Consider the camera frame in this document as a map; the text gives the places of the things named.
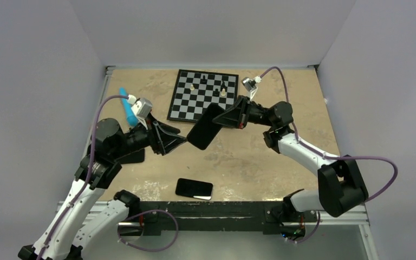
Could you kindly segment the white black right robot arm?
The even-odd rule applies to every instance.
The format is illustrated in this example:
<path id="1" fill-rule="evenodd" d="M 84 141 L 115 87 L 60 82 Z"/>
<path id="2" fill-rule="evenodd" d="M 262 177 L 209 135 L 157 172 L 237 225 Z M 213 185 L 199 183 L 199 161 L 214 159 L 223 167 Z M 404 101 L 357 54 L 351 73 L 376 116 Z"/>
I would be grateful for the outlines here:
<path id="1" fill-rule="evenodd" d="M 338 217 L 369 197 L 353 157 L 328 154 L 299 138 L 296 130 L 291 129 L 293 108 L 288 102 L 280 101 L 265 108 L 246 96 L 240 96 L 212 122 L 237 129 L 243 129 L 249 123 L 269 126 L 263 133 L 266 146 L 299 163 L 317 177 L 317 190 L 301 189 L 283 198 L 282 212 L 288 220 L 296 220 L 305 211 L 325 211 Z"/>

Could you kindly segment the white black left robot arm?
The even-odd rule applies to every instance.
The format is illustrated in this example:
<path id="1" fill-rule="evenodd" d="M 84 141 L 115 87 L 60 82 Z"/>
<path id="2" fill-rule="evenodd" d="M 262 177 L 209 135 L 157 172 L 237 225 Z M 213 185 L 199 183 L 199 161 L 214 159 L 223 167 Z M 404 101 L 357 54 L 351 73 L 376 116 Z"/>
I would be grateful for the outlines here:
<path id="1" fill-rule="evenodd" d="M 116 119 L 100 120 L 92 143 L 53 221 L 32 245 L 23 246 L 19 259 L 83 259 L 104 233 L 122 221 L 143 215 L 140 198 L 131 192 L 116 193 L 106 208 L 86 222 L 92 207 L 109 188 L 124 163 L 141 163 L 145 148 L 166 155 L 186 142 L 180 130 L 148 115 L 144 125 L 125 133 Z"/>

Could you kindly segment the black smartphone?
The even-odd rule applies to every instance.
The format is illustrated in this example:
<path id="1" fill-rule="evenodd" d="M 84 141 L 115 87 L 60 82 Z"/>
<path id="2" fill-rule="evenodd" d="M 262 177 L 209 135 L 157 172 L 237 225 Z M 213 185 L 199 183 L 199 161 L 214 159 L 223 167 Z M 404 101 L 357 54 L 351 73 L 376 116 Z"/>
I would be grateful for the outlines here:
<path id="1" fill-rule="evenodd" d="M 178 196 L 201 200 L 211 200 L 212 191 L 212 183 L 185 178 L 179 178 L 175 188 Z"/>

